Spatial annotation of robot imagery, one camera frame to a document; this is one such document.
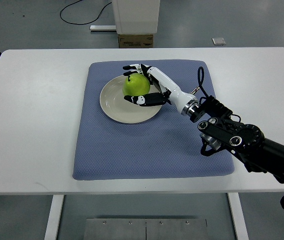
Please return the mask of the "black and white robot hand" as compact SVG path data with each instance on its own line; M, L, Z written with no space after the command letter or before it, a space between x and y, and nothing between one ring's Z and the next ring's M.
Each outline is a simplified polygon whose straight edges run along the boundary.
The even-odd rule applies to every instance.
M191 116L199 107L199 100L192 93L186 93L166 74L154 66L131 64L123 67L125 76L131 77L134 73L147 78L151 85L159 91L145 95L125 95L124 99L141 107L153 107L166 103L174 104L177 111L184 116Z

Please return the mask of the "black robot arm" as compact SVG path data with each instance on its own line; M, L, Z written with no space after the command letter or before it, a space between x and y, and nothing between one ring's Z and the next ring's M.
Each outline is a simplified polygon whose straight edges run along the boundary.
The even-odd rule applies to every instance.
M271 173L284 184L284 145L265 138L256 125L232 120L233 112L207 93L184 112L198 124L202 155L209 157L227 150L248 172ZM284 209L284 196L280 204Z

